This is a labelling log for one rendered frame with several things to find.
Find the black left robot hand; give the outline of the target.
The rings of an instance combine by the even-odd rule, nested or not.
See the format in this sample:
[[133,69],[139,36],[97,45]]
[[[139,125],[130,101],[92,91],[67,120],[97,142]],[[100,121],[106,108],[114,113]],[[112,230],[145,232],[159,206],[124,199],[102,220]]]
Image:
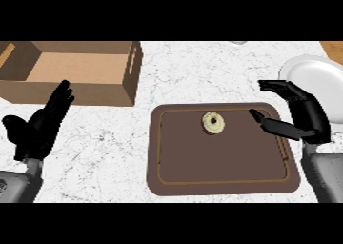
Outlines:
[[46,106],[36,111],[28,121],[16,115],[3,117],[8,138],[16,144],[15,160],[43,160],[52,151],[61,124],[75,100],[71,82],[64,80],[55,89]]

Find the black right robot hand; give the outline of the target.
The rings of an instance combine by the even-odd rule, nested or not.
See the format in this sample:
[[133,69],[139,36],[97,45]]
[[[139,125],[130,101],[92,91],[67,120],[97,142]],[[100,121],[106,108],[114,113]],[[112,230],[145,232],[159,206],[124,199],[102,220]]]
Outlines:
[[274,92],[287,101],[293,124],[267,118],[255,109],[249,110],[265,132],[308,144],[330,142],[330,123],[317,97],[292,81],[260,80],[261,91]]

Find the white plate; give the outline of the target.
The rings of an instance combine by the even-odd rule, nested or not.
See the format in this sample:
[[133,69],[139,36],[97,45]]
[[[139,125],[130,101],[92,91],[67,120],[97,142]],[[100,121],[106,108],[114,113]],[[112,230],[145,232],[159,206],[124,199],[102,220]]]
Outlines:
[[343,65],[321,56],[302,55],[285,63],[279,79],[292,81],[314,94],[332,131],[343,133]]

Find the cream cupcake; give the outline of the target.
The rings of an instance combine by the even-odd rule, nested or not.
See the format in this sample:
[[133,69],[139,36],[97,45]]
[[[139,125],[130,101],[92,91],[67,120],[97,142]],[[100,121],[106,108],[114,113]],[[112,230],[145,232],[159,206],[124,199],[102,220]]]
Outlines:
[[209,134],[218,134],[226,129],[226,120],[218,112],[208,112],[202,119],[204,130]]

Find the brown tray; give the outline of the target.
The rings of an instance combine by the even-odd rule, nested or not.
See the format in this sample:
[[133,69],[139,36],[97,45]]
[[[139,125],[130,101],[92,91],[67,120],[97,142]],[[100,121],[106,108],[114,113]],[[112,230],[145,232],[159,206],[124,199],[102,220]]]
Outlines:
[[[249,110],[276,119],[267,103],[161,105],[150,114],[146,182],[158,195],[290,193],[299,173],[289,140],[264,132]],[[218,112],[226,129],[204,130]]]

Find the brown cardboard box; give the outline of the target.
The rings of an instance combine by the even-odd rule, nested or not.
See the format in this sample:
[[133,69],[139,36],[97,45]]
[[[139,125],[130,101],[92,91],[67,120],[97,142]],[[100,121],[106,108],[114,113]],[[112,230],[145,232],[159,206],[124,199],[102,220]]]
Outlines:
[[75,103],[136,104],[139,41],[0,41],[0,97],[15,104],[44,104],[67,80]]

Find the brown wooden board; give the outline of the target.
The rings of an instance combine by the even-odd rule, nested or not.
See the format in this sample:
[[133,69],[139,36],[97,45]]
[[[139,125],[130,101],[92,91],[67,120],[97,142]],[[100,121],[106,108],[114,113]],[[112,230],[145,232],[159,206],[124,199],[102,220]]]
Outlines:
[[327,57],[343,65],[343,41],[321,41]]

